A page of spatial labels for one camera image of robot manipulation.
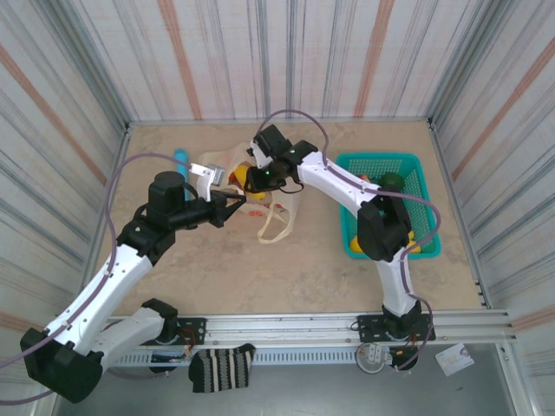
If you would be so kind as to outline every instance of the wooden floor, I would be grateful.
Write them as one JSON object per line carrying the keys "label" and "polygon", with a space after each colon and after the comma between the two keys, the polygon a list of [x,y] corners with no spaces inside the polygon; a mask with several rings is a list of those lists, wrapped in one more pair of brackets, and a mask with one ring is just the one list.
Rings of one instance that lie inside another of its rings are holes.
{"label": "wooden floor", "polygon": [[[309,123],[277,125],[293,143],[304,139],[322,147],[323,138]],[[430,198],[443,218],[442,253],[409,263],[415,292],[435,309],[480,308],[426,124],[357,122],[326,123],[325,127],[331,139],[331,159],[356,151],[406,152],[420,158]],[[204,152],[249,141],[256,128],[252,124],[136,127],[127,156],[173,155],[177,147],[184,147],[194,162]],[[174,166],[160,159],[139,159],[124,169],[112,209],[118,233],[147,201],[154,175],[164,170],[174,170]],[[203,224],[195,231],[180,231],[176,244],[134,286],[117,314],[130,315],[151,297],[172,304],[181,314],[380,310],[382,287],[376,267],[370,260],[355,260],[344,253],[335,201],[315,189],[305,189],[294,231],[276,244],[258,242],[263,222],[238,212],[223,229]],[[108,253],[105,238],[99,264]]]}

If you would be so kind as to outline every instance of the white card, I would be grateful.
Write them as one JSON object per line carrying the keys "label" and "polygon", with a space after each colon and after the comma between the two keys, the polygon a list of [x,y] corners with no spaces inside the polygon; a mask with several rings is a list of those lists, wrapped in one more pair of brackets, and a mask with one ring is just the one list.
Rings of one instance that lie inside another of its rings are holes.
{"label": "white card", "polygon": [[474,360],[463,344],[453,345],[445,351],[441,351],[435,355],[435,359],[447,376],[474,364]]}

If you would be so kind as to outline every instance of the orange stripe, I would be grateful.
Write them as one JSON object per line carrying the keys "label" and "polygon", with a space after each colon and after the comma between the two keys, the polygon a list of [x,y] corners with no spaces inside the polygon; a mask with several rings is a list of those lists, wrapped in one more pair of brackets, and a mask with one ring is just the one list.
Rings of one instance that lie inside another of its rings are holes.
{"label": "orange stripe", "polygon": [[486,140],[489,136],[492,135],[493,131],[497,128],[509,110],[513,107],[514,103],[522,96],[522,94],[532,85],[538,75],[543,71],[545,65],[549,63],[549,61],[555,55],[555,37],[552,38],[552,41],[545,47],[545,49],[539,54],[538,59],[534,62],[534,64],[528,69],[522,80],[520,80],[519,85],[514,89],[511,96],[508,98],[503,107],[495,114],[495,117],[489,122],[486,129],[482,132],[480,137],[476,140],[476,142],[472,145],[470,150],[468,151],[467,155],[461,161],[461,163],[457,166],[457,168],[453,172],[453,180],[457,180],[460,176],[462,170],[468,165],[468,162],[474,157],[474,155],[480,150],[480,148],[484,145]]}
{"label": "orange stripe", "polygon": [[515,319],[513,321],[513,328],[515,331],[524,331],[550,322],[555,322],[555,306]]}
{"label": "orange stripe", "polygon": [[42,95],[40,95],[40,93],[36,90],[33,84],[31,84],[29,78],[25,76],[23,71],[19,68],[10,54],[8,54],[8,51],[2,45],[0,45],[0,62],[2,62],[4,67],[8,70],[8,72],[10,72],[11,76],[14,77],[31,100],[35,102],[38,109],[41,110],[52,126],[54,126],[58,133],[69,143],[71,148],[77,153],[77,156],[79,156],[83,163],[92,171],[96,178],[100,180],[103,185],[105,185],[106,177],[102,174],[100,168],[95,165],[94,161],[87,155],[73,134],[69,131],[65,124],[63,124],[62,119],[60,119],[54,109],[52,109],[48,102],[46,102]]}
{"label": "orange stripe", "polygon": [[361,85],[358,88],[358,97],[355,104],[355,117],[363,117],[372,81],[374,80],[375,69],[382,53],[383,41],[388,31],[389,18],[395,0],[380,0],[378,13],[375,16],[374,28],[370,35],[370,43],[366,52],[366,62],[362,70]]}
{"label": "orange stripe", "polygon": [[0,311],[0,328],[13,329],[14,331],[25,332],[29,328],[35,328],[42,331],[42,326],[38,323],[28,321],[17,316],[6,314]]}
{"label": "orange stripe", "polygon": [[191,72],[189,61],[187,60],[185,48],[181,41],[180,23],[177,20],[177,13],[173,5],[173,0],[158,0],[158,7],[164,19],[167,33],[169,33],[170,39],[172,40],[173,52],[175,53],[177,63],[180,67],[181,80],[183,81],[183,86],[185,87],[194,119],[202,120],[199,97],[197,96],[197,90],[194,86],[193,73]]}

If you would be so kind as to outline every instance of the teal plastic basket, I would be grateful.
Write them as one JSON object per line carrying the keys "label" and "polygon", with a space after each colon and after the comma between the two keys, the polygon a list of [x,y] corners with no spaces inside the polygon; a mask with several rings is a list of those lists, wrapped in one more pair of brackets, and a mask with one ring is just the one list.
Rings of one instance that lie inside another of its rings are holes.
{"label": "teal plastic basket", "polygon": [[[405,179],[403,193],[415,195],[430,200],[422,165],[418,158],[410,153],[344,153],[337,158],[337,164],[343,169],[355,174],[365,174],[373,184],[385,172],[398,173]],[[410,223],[415,232],[415,240],[420,241],[435,227],[434,213],[423,204],[404,199]],[[343,248],[353,258],[368,258],[365,254],[355,253],[349,248],[350,241],[356,236],[356,218],[345,208],[341,207],[341,228],[343,234]],[[436,234],[420,253],[410,253],[408,258],[436,257],[441,252],[440,238]]]}

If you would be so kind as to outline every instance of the black and white sock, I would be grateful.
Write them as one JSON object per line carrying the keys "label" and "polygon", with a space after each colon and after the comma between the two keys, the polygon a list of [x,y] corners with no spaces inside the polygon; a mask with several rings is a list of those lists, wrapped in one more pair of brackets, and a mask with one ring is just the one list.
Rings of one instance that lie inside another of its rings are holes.
{"label": "black and white sock", "polygon": [[203,349],[189,366],[193,393],[213,393],[249,385],[249,370],[256,349],[244,344],[233,349]]}

